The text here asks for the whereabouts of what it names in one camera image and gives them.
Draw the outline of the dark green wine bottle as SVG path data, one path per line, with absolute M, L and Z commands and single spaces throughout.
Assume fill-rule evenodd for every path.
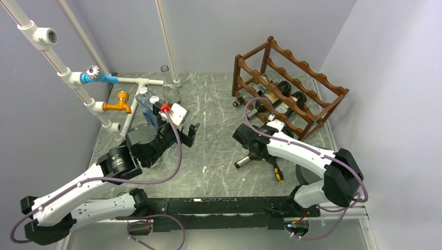
M 251 161 L 261 161 L 263 159 L 260 158 L 255 158 L 253 157 L 249 152 L 247 155 L 245 155 L 243 158 L 241 158 L 240 160 L 238 160 L 237 162 L 234 163 L 234 166 L 239 169 L 243 166 L 245 166 L 246 164 L 248 164 Z M 265 160 L 266 162 L 268 162 L 269 164 L 274 164 L 276 163 L 276 160 Z

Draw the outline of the labelled dark wine bottle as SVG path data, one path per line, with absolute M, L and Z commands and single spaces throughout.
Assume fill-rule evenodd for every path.
M 289 83 L 288 81 L 280 81 L 279 83 L 276 84 L 276 87 L 284 96 L 289 96 L 292 90 L 291 83 Z M 276 104 L 279 104 L 281 102 L 279 98 L 268 89 L 266 89 L 263 94 L 261 95 L 258 94 L 258 96 L 269 100 L 273 107 L 275 107 Z M 259 101 L 256 101 L 254 108 L 251 111 L 247 112 L 247 117 L 252 118 L 256 114 L 263 113 L 265 111 L 266 107 L 262 105 Z

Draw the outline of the blue square bottle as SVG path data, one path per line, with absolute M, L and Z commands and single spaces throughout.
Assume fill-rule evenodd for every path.
M 156 128 L 158 128 L 159 104 L 164 104 L 164 101 L 157 95 L 151 96 L 146 103 L 146 121 Z

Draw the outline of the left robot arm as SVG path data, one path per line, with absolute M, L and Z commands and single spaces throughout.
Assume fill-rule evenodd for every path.
M 123 183 L 141 185 L 136 177 L 142 168 L 151 167 L 174 144 L 191 147 L 198 128 L 198 124 L 192 124 L 184 133 L 169 122 L 159 127 L 140 124 L 128 132 L 120 145 L 68 184 L 42 197 L 23 198 L 21 210 L 30 219 L 24 226 L 26 241 L 49 245 L 82 226 L 110 217 L 142 219 L 151 215 L 148 196 L 140 188 L 99 202 L 90 203 L 89 199 Z

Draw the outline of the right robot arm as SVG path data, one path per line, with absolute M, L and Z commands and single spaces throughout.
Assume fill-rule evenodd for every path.
M 334 152 L 311 146 L 284 133 L 285 125 L 279 121 L 261 127 L 241 124 L 232 137 L 249 151 L 252 157 L 274 166 L 278 181 L 283 180 L 277 158 L 299 165 L 319 177 L 311 184 L 301 183 L 293 189 L 287 209 L 300 216 L 313 205 L 331 202 L 338 207 L 349 207 L 363 181 L 363 174 L 352 154 L 341 148 Z

